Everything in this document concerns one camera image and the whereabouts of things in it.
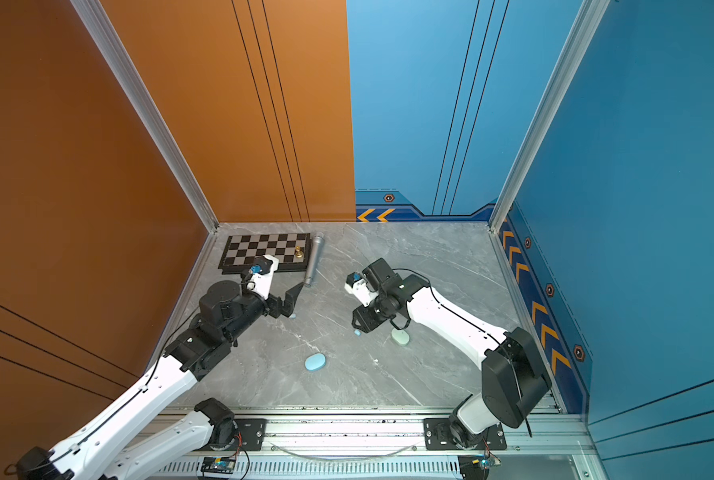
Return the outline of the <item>green earbud charging case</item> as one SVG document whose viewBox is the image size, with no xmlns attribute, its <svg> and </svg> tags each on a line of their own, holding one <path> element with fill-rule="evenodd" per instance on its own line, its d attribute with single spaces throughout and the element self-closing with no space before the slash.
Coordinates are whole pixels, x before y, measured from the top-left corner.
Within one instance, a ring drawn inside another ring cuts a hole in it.
<svg viewBox="0 0 714 480">
<path fill-rule="evenodd" d="M 394 329 L 391 332 L 391 338 L 399 346 L 407 346 L 411 340 L 411 337 L 407 331 L 397 329 Z"/>
</svg>

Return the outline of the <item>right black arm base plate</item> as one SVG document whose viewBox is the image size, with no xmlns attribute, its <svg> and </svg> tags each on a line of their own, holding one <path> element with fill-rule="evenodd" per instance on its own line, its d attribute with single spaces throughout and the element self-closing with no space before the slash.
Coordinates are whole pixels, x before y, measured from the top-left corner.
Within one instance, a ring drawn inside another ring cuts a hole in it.
<svg viewBox="0 0 714 480">
<path fill-rule="evenodd" d="M 470 436 L 455 433 L 451 421 L 447 418 L 425 418 L 423 430 L 425 448 L 429 451 L 505 451 L 508 448 L 501 424 L 491 426 L 481 434 Z"/>
</svg>

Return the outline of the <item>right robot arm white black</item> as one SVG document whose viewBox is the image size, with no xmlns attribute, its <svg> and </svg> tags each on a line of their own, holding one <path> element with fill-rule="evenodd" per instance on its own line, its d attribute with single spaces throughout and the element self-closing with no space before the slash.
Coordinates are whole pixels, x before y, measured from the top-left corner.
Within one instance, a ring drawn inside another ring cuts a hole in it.
<svg viewBox="0 0 714 480">
<path fill-rule="evenodd" d="M 481 372 L 481 388 L 449 416 L 452 442 L 473 449 L 494 426 L 528 426 L 528 417 L 552 388 L 542 351 L 527 330 L 508 331 L 453 304 L 424 275 L 380 258 L 349 274 L 345 290 L 357 298 L 352 326 L 370 333 L 385 323 L 404 331 L 425 326 L 463 352 Z"/>
</svg>

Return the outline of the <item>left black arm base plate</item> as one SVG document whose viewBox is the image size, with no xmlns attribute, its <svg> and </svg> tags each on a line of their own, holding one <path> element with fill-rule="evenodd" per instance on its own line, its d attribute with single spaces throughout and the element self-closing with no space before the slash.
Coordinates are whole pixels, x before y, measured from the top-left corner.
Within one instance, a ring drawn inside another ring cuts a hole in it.
<svg viewBox="0 0 714 480">
<path fill-rule="evenodd" d="M 265 418 L 235 419 L 231 427 L 221 426 L 208 442 L 197 451 L 213 452 L 259 452 L 262 450 L 268 421 Z"/>
</svg>

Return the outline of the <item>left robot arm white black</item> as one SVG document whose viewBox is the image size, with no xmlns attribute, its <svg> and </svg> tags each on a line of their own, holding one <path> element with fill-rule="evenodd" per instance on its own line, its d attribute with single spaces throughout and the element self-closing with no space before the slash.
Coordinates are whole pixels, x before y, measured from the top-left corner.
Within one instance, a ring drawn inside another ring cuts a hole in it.
<svg viewBox="0 0 714 480">
<path fill-rule="evenodd" d="M 102 413 L 73 435 L 45 449 L 34 447 L 6 468 L 19 479 L 146 479 L 171 461 L 206 447 L 242 447 L 234 412 L 215 398 L 148 438 L 135 437 L 181 394 L 202 380 L 238 345 L 258 319 L 289 317 L 303 286 L 283 298 L 263 295 L 257 281 L 212 285 L 201 311 L 164 348 L 155 364 Z"/>
</svg>

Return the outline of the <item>blue earbud charging case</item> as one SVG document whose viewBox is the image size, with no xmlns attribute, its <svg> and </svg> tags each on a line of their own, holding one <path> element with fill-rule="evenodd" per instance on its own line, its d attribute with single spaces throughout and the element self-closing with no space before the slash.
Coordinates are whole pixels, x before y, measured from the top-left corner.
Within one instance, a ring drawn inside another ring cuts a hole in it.
<svg viewBox="0 0 714 480">
<path fill-rule="evenodd" d="M 316 353 L 309 356 L 304 363 L 305 369 L 309 372 L 316 372 L 327 364 L 327 358 L 322 353 Z"/>
</svg>

